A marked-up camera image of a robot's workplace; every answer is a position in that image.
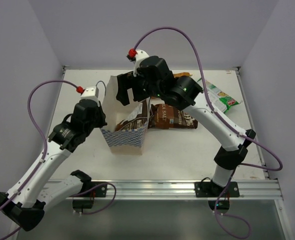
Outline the brown chocolate snack bag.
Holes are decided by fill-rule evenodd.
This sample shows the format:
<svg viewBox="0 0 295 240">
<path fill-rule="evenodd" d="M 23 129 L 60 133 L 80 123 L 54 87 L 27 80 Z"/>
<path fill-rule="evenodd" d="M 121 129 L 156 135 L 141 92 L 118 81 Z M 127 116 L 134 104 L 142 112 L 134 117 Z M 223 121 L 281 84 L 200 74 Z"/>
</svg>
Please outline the brown chocolate snack bag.
<svg viewBox="0 0 295 240">
<path fill-rule="evenodd" d="M 171 105 L 151 105 L 148 128 L 156 129 L 197 129 L 198 121 L 190 114 Z"/>
</svg>

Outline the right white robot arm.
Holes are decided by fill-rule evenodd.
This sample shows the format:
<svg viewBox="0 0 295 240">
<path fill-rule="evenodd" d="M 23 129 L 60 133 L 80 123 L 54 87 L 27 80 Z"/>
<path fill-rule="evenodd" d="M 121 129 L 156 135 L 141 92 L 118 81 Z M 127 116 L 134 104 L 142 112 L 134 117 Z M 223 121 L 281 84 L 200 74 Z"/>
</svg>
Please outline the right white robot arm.
<svg viewBox="0 0 295 240">
<path fill-rule="evenodd" d="M 205 87 L 190 76 L 174 76 L 166 61 L 158 56 L 149 56 L 136 70 L 117 76 L 116 99 L 123 106 L 130 103 L 129 90 L 135 102 L 160 98 L 167 105 L 191 115 L 220 142 L 221 147 L 214 157 L 216 168 L 210 190 L 218 197 L 226 193 L 229 179 L 245 159 L 256 132 L 239 127 L 218 108 L 210 106 Z"/>
</svg>

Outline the blue checkered paper bag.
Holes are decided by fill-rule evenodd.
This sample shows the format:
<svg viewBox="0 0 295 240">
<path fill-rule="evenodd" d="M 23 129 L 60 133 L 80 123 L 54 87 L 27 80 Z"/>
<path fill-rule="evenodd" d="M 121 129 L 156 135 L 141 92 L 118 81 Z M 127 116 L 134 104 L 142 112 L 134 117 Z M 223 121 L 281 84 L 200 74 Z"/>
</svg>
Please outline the blue checkered paper bag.
<svg viewBox="0 0 295 240">
<path fill-rule="evenodd" d="M 134 102 L 133 93 L 129 90 L 128 96 L 130 98 L 130 104 L 124 106 L 116 99 L 117 92 L 117 77 L 111 76 L 106 85 L 106 95 L 102 102 L 102 110 L 105 114 L 107 125 L 100 129 L 101 133 L 113 154 L 142 155 L 145 136 L 149 125 L 151 100 L 149 98 L 143 100 L 147 101 L 149 109 L 149 117 L 143 127 L 136 130 L 115 131 L 116 125 L 124 120 L 139 103 L 143 102 Z"/>
</svg>

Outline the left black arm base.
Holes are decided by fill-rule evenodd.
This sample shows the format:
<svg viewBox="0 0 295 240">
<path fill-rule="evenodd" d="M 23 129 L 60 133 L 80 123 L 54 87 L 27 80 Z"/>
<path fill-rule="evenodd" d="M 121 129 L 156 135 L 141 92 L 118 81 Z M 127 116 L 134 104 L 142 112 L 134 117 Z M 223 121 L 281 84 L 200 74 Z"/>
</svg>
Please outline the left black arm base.
<svg viewBox="0 0 295 240">
<path fill-rule="evenodd" d="M 105 198 L 107 184 L 99 181 L 85 182 L 79 193 L 73 195 L 72 208 L 76 212 L 83 213 L 84 210 L 90 210 L 94 206 L 95 198 Z"/>
</svg>

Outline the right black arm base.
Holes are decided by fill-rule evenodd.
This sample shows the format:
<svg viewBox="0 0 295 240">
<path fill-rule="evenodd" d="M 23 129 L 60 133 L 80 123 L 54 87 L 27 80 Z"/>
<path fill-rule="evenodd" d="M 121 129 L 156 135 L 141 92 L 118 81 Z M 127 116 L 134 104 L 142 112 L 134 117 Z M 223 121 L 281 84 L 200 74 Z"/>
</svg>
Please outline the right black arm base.
<svg viewBox="0 0 295 240">
<path fill-rule="evenodd" d="M 227 213 L 230 209 L 230 198 L 239 198 L 239 186 L 238 183 L 232 181 L 228 189 L 222 194 L 218 203 L 216 199 L 221 194 L 224 188 L 220 187 L 212 182 L 209 177 L 205 177 L 201 181 L 194 182 L 194 191 L 197 198 L 215 198 L 215 200 L 208 200 L 208 205 L 211 210 L 214 210 L 215 207 L 220 213 Z"/>
</svg>

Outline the orange chips bag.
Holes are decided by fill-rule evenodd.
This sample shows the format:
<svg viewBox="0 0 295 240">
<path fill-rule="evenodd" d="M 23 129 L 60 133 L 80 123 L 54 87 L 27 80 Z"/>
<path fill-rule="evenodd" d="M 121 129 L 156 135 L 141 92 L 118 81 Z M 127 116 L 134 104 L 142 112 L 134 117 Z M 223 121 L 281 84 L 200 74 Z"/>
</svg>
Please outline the orange chips bag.
<svg viewBox="0 0 295 240">
<path fill-rule="evenodd" d="M 179 73 L 174 73 L 173 76 L 175 78 L 180 78 L 180 77 L 192 77 L 193 75 L 190 74 L 189 72 L 179 72 Z"/>
</svg>

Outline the green Chuba snack bag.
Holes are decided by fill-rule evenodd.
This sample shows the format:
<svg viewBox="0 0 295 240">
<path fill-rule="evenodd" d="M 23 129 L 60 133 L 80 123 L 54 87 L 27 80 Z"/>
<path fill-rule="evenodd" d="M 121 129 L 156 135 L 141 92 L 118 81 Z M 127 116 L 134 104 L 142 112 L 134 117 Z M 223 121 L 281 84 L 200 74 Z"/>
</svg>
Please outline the green Chuba snack bag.
<svg viewBox="0 0 295 240">
<path fill-rule="evenodd" d="M 211 82 L 205 80 L 205 84 L 211 103 L 224 114 L 226 114 L 231 108 L 243 103 L 243 100 L 237 100 L 236 98 L 231 97 Z"/>
</svg>

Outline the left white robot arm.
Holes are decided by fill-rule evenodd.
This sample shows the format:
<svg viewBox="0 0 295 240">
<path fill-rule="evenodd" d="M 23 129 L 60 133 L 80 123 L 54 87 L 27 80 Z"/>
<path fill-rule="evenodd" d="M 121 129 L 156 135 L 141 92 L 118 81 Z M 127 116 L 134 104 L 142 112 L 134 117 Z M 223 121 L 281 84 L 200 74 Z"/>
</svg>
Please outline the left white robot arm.
<svg viewBox="0 0 295 240">
<path fill-rule="evenodd" d="M 53 128 L 43 150 L 23 177 L 8 191 L 0 192 L 1 211 L 26 232 L 34 229 L 45 213 L 65 198 L 87 196 L 91 177 L 73 171 L 54 187 L 44 189 L 56 169 L 85 142 L 93 129 L 106 125 L 105 114 L 97 98 L 81 99 L 73 113 Z"/>
</svg>

